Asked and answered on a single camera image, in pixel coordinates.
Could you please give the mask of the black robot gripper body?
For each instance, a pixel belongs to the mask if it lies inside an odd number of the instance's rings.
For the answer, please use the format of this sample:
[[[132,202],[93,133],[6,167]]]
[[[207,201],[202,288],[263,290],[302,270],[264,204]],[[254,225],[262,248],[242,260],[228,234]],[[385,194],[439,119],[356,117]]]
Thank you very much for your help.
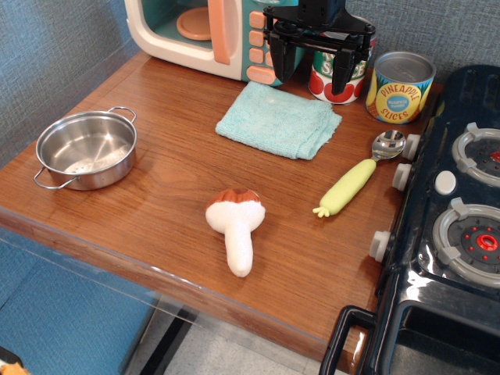
[[[265,35],[275,52],[295,48],[368,52],[375,26],[351,15],[344,1],[300,1],[295,6],[267,6]]]

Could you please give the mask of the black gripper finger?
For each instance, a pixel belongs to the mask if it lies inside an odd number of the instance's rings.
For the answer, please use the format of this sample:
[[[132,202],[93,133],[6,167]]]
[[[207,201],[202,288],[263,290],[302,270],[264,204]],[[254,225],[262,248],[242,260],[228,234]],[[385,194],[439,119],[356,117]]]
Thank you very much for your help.
[[[333,95],[344,92],[359,61],[360,54],[353,49],[343,48],[335,53],[331,89]]]
[[[295,71],[296,37],[270,33],[270,53],[278,80],[287,82]]]

